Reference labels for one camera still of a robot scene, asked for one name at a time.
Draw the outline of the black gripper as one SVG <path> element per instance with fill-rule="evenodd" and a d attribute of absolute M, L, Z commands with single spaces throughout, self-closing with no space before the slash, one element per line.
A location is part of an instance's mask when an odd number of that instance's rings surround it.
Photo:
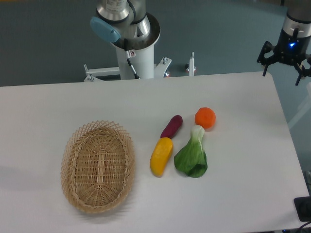
<path fill-rule="evenodd" d="M 310 36 L 307 37 L 293 37 L 287 34 L 283 29 L 280 32 L 277 44 L 274 46 L 269 41 L 266 41 L 257 58 L 257 63 L 264 67 L 263 76 L 266 75 L 268 66 L 276 62 L 294 65 L 295 70 L 298 72 L 298 78 L 295 86 L 299 85 L 302 78 L 311 76 L 311 69 L 306 69 L 302 63 L 306 59 L 306 50 L 311 40 Z M 269 52 L 273 52 L 270 57 L 265 57 Z"/>

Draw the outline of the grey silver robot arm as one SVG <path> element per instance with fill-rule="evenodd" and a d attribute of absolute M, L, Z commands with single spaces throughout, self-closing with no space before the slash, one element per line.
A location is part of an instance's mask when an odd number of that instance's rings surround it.
<path fill-rule="evenodd" d="M 303 61 L 311 61 L 306 52 L 311 40 L 311 2 L 271 0 L 269 3 L 288 10 L 277 44 L 266 41 L 257 62 L 265 69 L 274 63 L 293 66 L 298 72 L 296 83 L 299 83 L 311 75 L 311 70 L 303 65 Z M 100 0 L 90 27 L 100 39 L 114 46 L 118 67 L 85 68 L 85 81 L 93 82 L 100 76 L 110 75 L 120 75 L 122 80 L 168 77 L 170 58 L 163 57 L 160 63 L 154 64 L 154 45 L 160 37 L 160 25 L 147 13 L 144 0 Z"/>

